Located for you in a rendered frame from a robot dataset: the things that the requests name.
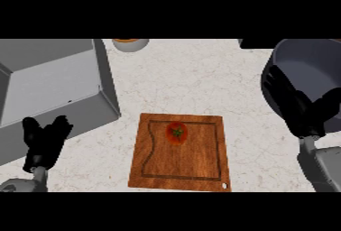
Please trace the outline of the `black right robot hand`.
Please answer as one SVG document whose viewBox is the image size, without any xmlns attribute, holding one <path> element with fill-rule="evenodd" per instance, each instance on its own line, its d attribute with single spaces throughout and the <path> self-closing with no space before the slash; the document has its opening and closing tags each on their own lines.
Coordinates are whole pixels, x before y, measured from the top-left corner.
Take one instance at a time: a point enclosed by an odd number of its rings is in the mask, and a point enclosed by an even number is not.
<svg viewBox="0 0 341 231">
<path fill-rule="evenodd" d="M 330 89 L 311 101 L 305 93 L 295 89 L 276 65 L 268 68 L 264 87 L 292 135 L 299 139 L 308 136 L 323 137 L 324 122 L 339 113 L 341 88 Z"/>
</svg>

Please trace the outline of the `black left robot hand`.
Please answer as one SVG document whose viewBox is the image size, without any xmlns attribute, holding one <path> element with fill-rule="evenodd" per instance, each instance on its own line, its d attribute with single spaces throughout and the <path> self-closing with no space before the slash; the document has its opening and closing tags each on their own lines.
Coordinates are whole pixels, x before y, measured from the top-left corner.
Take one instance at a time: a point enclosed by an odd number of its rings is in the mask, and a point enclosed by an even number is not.
<svg viewBox="0 0 341 231">
<path fill-rule="evenodd" d="M 22 169 L 32 173 L 34 168 L 48 170 L 59 159 L 62 147 L 73 126 L 66 116 L 59 115 L 51 124 L 41 127 L 32 117 L 22 119 L 23 142 L 28 146 Z"/>
</svg>

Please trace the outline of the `dark grey pot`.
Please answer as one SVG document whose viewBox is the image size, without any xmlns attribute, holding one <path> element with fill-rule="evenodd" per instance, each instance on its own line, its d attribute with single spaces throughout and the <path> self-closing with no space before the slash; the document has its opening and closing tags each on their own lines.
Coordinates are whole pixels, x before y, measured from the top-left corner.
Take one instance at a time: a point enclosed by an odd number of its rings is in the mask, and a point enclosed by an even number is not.
<svg viewBox="0 0 341 231">
<path fill-rule="evenodd" d="M 333 88 L 341 88 L 341 42 L 332 39 L 285 39 L 276 45 L 261 74 L 265 102 L 280 115 L 279 107 L 265 90 L 265 74 L 276 65 L 296 90 L 316 101 Z M 324 122 L 324 133 L 341 132 L 339 113 Z"/>
</svg>

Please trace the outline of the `red tomato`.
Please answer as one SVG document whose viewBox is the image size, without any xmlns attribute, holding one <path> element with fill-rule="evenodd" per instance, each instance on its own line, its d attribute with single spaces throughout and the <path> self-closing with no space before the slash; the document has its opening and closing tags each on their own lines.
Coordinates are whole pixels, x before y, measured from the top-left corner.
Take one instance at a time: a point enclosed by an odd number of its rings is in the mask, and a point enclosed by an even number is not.
<svg viewBox="0 0 341 231">
<path fill-rule="evenodd" d="M 184 123 L 171 122 L 166 125 L 165 136 L 166 136 L 169 144 L 181 145 L 187 137 L 187 128 L 186 128 Z"/>
</svg>

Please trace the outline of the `brown wooden cutting board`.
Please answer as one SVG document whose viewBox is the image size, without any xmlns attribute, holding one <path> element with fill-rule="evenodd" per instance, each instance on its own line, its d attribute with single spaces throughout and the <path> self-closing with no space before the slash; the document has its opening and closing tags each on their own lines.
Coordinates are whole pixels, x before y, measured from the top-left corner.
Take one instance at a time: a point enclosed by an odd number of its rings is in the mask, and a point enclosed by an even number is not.
<svg viewBox="0 0 341 231">
<path fill-rule="evenodd" d="M 165 136 L 171 122 L 187 128 L 181 145 L 169 144 Z M 231 191 L 220 115 L 140 114 L 128 186 Z"/>
</svg>

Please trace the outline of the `grey steel sink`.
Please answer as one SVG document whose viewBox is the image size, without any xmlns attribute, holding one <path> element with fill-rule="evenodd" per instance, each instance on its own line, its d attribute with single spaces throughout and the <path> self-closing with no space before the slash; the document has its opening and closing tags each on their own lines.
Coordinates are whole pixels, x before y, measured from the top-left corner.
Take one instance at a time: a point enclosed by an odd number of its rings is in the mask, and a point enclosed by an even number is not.
<svg viewBox="0 0 341 231">
<path fill-rule="evenodd" d="M 25 156 L 20 120 L 65 116 L 78 136 L 119 117 L 100 39 L 0 39 L 0 166 Z"/>
</svg>

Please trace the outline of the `black appliance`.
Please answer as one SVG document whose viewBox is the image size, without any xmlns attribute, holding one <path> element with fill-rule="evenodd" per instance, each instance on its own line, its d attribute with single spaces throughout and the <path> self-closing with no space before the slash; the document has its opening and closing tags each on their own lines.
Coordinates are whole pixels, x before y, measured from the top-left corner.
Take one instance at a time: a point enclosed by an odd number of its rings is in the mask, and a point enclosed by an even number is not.
<svg viewBox="0 0 341 231">
<path fill-rule="evenodd" d="M 239 39 L 242 49 L 273 49 L 280 39 Z"/>
</svg>

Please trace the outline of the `white cup with orange content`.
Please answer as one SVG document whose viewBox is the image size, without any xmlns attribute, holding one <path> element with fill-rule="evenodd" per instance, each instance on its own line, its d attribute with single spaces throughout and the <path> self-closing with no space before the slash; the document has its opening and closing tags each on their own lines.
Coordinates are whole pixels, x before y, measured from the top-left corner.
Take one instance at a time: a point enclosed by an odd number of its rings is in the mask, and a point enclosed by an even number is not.
<svg viewBox="0 0 341 231">
<path fill-rule="evenodd" d="M 112 39 L 116 49 L 122 52 L 138 51 L 149 43 L 147 39 Z"/>
</svg>

